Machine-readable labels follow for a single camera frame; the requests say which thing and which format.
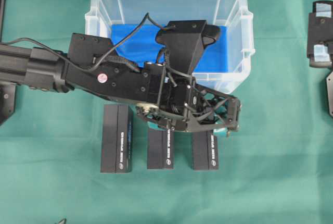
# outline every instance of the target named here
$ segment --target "black robotic arm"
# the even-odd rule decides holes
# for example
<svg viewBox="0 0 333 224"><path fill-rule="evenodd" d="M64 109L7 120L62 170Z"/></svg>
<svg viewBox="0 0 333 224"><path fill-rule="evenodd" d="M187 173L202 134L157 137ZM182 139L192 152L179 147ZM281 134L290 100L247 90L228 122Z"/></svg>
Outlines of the black robotic arm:
<svg viewBox="0 0 333 224"><path fill-rule="evenodd" d="M132 32L135 33L143 24ZM109 38L72 35L68 54L42 48L0 44L0 92L3 123L14 113L15 87L67 93L85 90L109 101L133 104L144 121L174 131L198 132L238 129L240 101L231 95L196 83L192 76L204 49L220 36L217 26L206 21L171 21L161 27L156 41L165 47L155 63L141 68L116 52Z"/></svg>

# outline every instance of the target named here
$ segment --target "black box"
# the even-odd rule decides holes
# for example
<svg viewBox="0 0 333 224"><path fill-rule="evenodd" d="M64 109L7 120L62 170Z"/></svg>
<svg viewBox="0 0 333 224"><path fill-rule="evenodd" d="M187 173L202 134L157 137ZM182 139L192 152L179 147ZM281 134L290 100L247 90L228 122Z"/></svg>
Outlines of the black box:
<svg viewBox="0 0 333 224"><path fill-rule="evenodd" d="M133 112L127 105L105 105L100 159L101 173L132 170Z"/></svg>
<svg viewBox="0 0 333 224"><path fill-rule="evenodd" d="M192 161L194 170L219 169L219 149L213 131L192 133Z"/></svg>
<svg viewBox="0 0 333 224"><path fill-rule="evenodd" d="M148 169L173 169L174 132L148 128Z"/></svg>

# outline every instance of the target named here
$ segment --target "plastic bin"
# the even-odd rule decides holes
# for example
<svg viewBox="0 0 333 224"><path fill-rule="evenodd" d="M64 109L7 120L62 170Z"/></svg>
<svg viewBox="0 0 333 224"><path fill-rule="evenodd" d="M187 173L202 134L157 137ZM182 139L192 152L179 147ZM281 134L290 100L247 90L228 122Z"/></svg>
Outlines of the plastic bin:
<svg viewBox="0 0 333 224"><path fill-rule="evenodd" d="M159 24L205 19L227 27L227 72L194 73L198 83L231 93L250 74L255 49L247 0L91 0L85 32L110 38L112 25L138 24L146 12Z"/></svg>

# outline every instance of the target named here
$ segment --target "green fabric surface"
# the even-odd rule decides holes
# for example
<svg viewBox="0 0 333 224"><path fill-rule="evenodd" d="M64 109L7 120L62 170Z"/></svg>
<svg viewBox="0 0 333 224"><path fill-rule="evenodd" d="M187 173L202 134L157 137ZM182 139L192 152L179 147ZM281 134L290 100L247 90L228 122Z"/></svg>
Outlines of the green fabric surface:
<svg viewBox="0 0 333 224"><path fill-rule="evenodd" d="M333 223L329 70L309 68L305 50L313 1L248 0L257 52L233 93L240 130L219 138L219 171L193 171L190 136L178 133L174 170L147 170L147 127L135 118L133 171L100 174L107 102L18 88L16 112L0 127L0 222ZM7 0L3 40L26 36L66 52L89 5Z"/></svg>

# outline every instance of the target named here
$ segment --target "blue cloth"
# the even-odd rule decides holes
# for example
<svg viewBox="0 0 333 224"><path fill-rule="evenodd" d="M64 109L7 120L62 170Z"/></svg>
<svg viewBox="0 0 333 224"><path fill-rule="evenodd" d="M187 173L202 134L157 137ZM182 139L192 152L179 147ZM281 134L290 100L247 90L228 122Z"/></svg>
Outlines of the blue cloth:
<svg viewBox="0 0 333 224"><path fill-rule="evenodd" d="M133 24L114 24L111 34L113 43L118 43L135 27L136 25ZM227 71L226 27L220 26L220 28L221 36L219 40L207 47L195 72L212 73ZM118 54L137 62L141 67L145 61L155 62L158 51L163 47L163 45L155 41L158 31L159 28L156 26L144 25L129 40L117 48Z"/></svg>

